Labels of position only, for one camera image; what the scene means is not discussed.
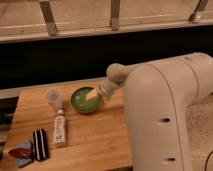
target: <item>dark background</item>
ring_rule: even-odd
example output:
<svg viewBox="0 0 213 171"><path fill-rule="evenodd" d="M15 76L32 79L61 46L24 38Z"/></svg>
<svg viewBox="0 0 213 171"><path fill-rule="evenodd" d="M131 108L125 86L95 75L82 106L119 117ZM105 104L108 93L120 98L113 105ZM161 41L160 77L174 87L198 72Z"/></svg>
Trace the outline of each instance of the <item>dark background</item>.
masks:
<svg viewBox="0 0 213 171"><path fill-rule="evenodd" d="M114 62L213 56L212 45L213 26L1 44L0 89L101 77Z"/></svg>

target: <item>small cup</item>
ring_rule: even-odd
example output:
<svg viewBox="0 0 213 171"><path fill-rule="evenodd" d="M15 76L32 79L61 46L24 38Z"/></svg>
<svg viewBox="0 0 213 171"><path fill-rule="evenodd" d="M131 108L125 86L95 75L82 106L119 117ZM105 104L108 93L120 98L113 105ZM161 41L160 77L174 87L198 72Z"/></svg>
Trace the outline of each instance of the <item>small cup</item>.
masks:
<svg viewBox="0 0 213 171"><path fill-rule="evenodd" d="M62 109L62 94L58 89L49 89L44 94L44 99L54 110Z"/></svg>

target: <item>bottle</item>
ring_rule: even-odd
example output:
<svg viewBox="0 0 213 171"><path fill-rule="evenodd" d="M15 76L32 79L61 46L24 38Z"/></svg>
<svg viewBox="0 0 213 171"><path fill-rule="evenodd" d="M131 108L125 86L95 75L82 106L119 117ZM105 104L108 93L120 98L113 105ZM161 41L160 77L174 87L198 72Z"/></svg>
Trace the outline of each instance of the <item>bottle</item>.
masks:
<svg viewBox="0 0 213 171"><path fill-rule="evenodd" d="M53 144L56 147L63 147L66 144L66 118L62 109L58 110L58 115L54 120Z"/></svg>

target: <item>wooden tabletop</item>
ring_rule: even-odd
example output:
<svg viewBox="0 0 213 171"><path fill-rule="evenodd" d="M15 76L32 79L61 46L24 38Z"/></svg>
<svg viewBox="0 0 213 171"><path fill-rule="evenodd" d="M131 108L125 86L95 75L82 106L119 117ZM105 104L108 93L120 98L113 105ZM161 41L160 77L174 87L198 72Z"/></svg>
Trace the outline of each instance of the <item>wooden tabletop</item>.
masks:
<svg viewBox="0 0 213 171"><path fill-rule="evenodd" d="M122 90L92 115L82 115L70 105L72 93L80 87L97 87L98 82L83 82L57 86L63 94L63 105L68 123L67 145L56 148L52 143L54 111L44 101L43 94L50 87L27 89L20 94L16 112L3 151L0 168L13 171L15 158L8 151L17 143L32 140L32 132L47 131L50 158L34 161L21 170L30 171L101 171L132 165L125 124Z"/></svg>

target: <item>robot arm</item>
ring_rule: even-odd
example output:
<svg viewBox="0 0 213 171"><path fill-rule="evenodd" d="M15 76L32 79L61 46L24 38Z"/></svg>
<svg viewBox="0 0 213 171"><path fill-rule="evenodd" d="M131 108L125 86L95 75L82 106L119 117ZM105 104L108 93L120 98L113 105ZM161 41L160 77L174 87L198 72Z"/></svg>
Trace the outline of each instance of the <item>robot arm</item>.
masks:
<svg viewBox="0 0 213 171"><path fill-rule="evenodd" d="M213 59L193 53L114 65L108 68L99 93L111 95L124 82L134 170L192 171L185 111L213 92Z"/></svg>

